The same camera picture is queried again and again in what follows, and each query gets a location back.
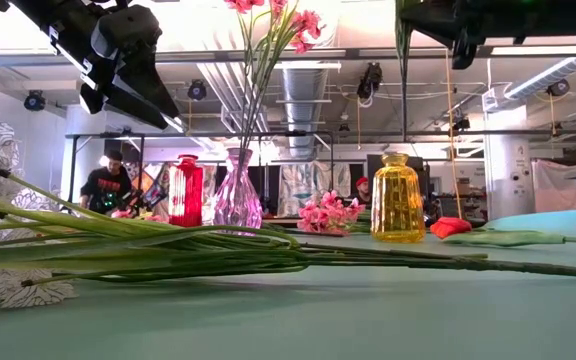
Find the yellow glass vase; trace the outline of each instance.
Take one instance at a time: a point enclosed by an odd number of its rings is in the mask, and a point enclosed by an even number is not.
[[[426,234],[419,179],[408,155],[386,154],[373,182],[372,236],[379,241],[421,242]]]

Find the white column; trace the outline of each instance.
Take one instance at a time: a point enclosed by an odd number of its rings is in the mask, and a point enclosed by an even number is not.
[[[487,114],[486,129],[520,129],[526,107]],[[530,143],[517,135],[488,135],[484,139],[488,217],[531,214],[535,194],[530,165]]]
[[[106,112],[101,111],[95,115],[90,115],[80,105],[68,106],[66,115],[67,134],[99,134],[106,131]],[[79,190],[86,183],[88,174],[100,167],[99,159],[104,155],[104,140],[91,139],[86,143],[87,138],[81,137],[77,141],[77,152],[75,161],[75,174],[73,185],[73,202],[79,201]],[[72,164],[73,141],[66,140],[64,150],[63,169],[61,177],[61,197],[68,199],[70,190],[70,176]]]

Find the glass bottle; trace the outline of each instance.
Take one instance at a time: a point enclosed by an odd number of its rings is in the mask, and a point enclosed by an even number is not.
[[[169,222],[173,225],[201,226],[204,171],[194,155],[180,155],[181,162],[170,167]]]
[[[375,174],[372,236],[379,241],[416,243],[426,234],[417,173],[406,166],[408,155],[386,154]]]
[[[259,196],[248,177],[252,150],[244,151],[239,170],[240,149],[228,149],[228,173],[216,194],[215,225],[235,225],[259,229],[263,212]]]

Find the green table surface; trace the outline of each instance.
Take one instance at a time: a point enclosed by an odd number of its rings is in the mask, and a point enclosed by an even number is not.
[[[342,246],[576,265],[576,245],[521,249],[301,238]],[[575,359],[576,279],[501,272],[311,268],[116,286],[0,310],[0,359]]]

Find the man in black shirt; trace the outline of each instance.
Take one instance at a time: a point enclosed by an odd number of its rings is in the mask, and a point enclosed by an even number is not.
[[[370,194],[370,185],[368,184],[367,177],[361,177],[355,183],[357,187],[357,194],[353,194],[353,198],[359,200],[359,205],[366,205],[367,208],[372,206],[372,194]]]
[[[81,188],[81,206],[100,214],[112,210],[118,205],[117,201],[132,190],[128,172],[121,164],[121,153],[113,150],[106,157],[108,165],[93,170]]]

